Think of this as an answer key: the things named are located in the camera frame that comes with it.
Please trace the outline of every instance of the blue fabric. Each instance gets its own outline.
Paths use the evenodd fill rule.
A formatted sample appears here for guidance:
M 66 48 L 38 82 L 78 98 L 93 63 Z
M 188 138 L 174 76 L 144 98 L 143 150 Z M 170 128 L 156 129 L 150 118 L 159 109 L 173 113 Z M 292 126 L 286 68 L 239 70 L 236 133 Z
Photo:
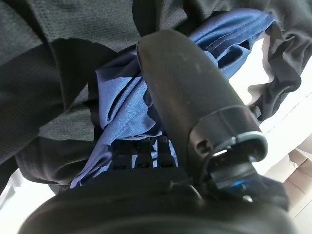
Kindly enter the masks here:
M 273 21 L 272 15 L 258 10 L 237 9 L 208 19 L 189 38 L 229 79 L 246 61 L 259 35 Z M 123 53 L 96 73 L 103 134 L 85 167 L 72 181 L 71 188 L 107 170 L 115 139 L 139 140 L 162 134 L 161 122 L 141 76 L 135 50 Z

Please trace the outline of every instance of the blue light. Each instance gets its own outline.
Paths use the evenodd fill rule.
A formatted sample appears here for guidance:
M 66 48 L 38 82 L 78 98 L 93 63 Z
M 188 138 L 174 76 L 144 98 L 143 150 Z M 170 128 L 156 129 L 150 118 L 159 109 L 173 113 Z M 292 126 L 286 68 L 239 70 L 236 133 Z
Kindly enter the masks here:
M 242 183 L 244 183 L 244 182 L 246 182 L 246 180 L 245 180 L 245 179 L 240 180 L 240 181 L 237 181 L 237 182 L 235 182 L 235 183 L 234 183 L 231 187 L 234 187 L 234 186 L 240 185 L 240 184 L 242 184 Z

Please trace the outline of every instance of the white surface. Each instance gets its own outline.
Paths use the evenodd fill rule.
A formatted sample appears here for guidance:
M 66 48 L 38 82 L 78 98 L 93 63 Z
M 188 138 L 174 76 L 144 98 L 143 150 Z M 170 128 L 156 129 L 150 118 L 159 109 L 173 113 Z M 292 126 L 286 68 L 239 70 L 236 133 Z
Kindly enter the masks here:
M 265 173 L 265 177 L 284 183 L 296 168 L 298 165 L 290 160 L 289 155 L 286 155 Z
M 303 212 L 303 210 L 305 209 L 305 207 L 312 201 L 312 190 L 309 191 L 307 194 L 305 194 L 305 196 L 298 202 L 298 204 L 296 204 L 290 211 L 289 211 L 289 216 L 291 218 L 295 218 L 297 217 L 299 214 L 301 214 L 301 212 Z M 307 224 L 306 226 L 310 227 L 311 232 L 309 234 L 312 233 L 312 222 L 310 222 L 309 224 Z
M 294 218 L 299 234 L 312 233 L 312 201 Z
M 245 104 L 253 100 L 249 86 L 270 82 L 272 79 L 262 66 L 263 41 L 258 40 L 241 69 L 230 79 L 231 86 Z M 254 163 L 258 173 L 265 174 L 286 154 L 295 149 L 312 133 L 312 58 L 301 75 L 302 83 L 298 90 L 288 94 L 274 116 L 260 124 L 265 134 L 269 151 L 266 158 Z
M 4 190 L 0 194 L 0 207 L 5 203 L 5 201 L 10 196 L 11 192 L 22 185 L 24 177 L 20 173 L 20 170 L 17 169 L 9 178 L 8 183 L 6 184 Z
M 42 203 L 54 196 L 47 184 L 24 178 L 22 185 L 0 210 L 0 234 L 17 234 L 24 220 Z
M 306 152 L 306 153 L 309 153 L 309 156 L 307 156 L 308 158 L 310 158 L 310 160 L 312 160 L 312 134 L 307 138 L 305 139 L 304 142 L 302 142 L 299 146 L 298 146 L 298 149 Z

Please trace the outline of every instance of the clothing pile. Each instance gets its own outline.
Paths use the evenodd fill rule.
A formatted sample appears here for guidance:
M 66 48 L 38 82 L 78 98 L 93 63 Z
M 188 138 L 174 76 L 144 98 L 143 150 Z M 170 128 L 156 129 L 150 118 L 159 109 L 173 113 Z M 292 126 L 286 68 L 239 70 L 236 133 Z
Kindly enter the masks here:
M 0 0 L 0 29 L 0 192 L 16 168 L 73 188 L 108 170 L 123 141 L 148 138 L 157 158 L 165 130 L 140 72 L 141 37 L 180 31 L 229 79 L 267 34 L 273 81 L 251 107 L 263 121 L 300 86 L 312 2 Z

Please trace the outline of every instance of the blue cloth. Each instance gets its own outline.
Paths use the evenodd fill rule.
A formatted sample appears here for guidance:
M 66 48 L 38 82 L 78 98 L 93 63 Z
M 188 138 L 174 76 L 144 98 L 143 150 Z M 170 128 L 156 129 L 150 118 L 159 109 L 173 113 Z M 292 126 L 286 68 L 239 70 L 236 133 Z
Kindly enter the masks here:
M 189 38 L 229 79 L 273 21 L 274 17 L 268 13 L 237 9 L 208 19 Z M 85 167 L 72 181 L 71 188 L 107 170 L 115 139 L 139 140 L 162 134 L 161 122 L 141 76 L 135 50 L 123 53 L 96 73 L 103 134 Z

